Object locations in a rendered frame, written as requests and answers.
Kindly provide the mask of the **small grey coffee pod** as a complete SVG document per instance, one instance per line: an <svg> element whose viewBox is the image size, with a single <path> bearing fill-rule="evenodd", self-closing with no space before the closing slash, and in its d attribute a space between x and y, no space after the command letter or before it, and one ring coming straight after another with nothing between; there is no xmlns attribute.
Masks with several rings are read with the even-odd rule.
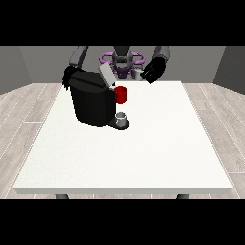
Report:
<svg viewBox="0 0 245 245"><path fill-rule="evenodd" d="M133 79L134 80L136 80L136 81L140 81L140 80L142 80L143 78L141 77L141 73L142 73L143 71L141 70L141 69L133 69L132 70L132 77L133 77Z"/></svg>

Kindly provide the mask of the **red pod holder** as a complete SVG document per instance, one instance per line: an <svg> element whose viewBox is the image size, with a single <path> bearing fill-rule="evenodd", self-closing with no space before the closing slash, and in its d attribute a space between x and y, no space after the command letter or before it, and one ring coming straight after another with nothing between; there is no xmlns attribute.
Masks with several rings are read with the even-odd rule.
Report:
<svg viewBox="0 0 245 245"><path fill-rule="evenodd" d="M117 86L114 89L115 103L124 104L127 102L127 88L124 86Z"/></svg>

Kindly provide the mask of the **pale grey machine lid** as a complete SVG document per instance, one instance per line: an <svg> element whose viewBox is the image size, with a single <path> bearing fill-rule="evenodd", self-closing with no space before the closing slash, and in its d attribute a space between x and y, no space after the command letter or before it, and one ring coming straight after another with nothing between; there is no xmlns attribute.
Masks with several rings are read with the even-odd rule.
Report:
<svg viewBox="0 0 245 245"><path fill-rule="evenodd" d="M114 76L108 63L104 63L99 67L99 72L104 79L107 87L111 87L116 82L116 77Z"/></svg>

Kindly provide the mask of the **black coffee machine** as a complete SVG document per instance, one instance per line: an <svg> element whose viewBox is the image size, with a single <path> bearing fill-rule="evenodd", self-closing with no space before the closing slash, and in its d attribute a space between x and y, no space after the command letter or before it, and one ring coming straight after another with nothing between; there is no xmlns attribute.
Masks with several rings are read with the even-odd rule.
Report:
<svg viewBox="0 0 245 245"><path fill-rule="evenodd" d="M116 125L115 88L106 86L100 73L76 71L69 80L75 115L79 121L90 126L111 126L118 130L129 127Z"/></svg>

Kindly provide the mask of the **small grey cup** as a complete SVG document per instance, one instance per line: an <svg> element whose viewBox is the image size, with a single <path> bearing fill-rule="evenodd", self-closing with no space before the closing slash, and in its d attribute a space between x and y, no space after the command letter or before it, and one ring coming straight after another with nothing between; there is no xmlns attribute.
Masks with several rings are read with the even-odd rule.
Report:
<svg viewBox="0 0 245 245"><path fill-rule="evenodd" d="M116 118L116 125L118 127L126 126L126 124L127 124L127 116L126 116L126 114L124 112L118 112L115 115L115 118Z"/></svg>

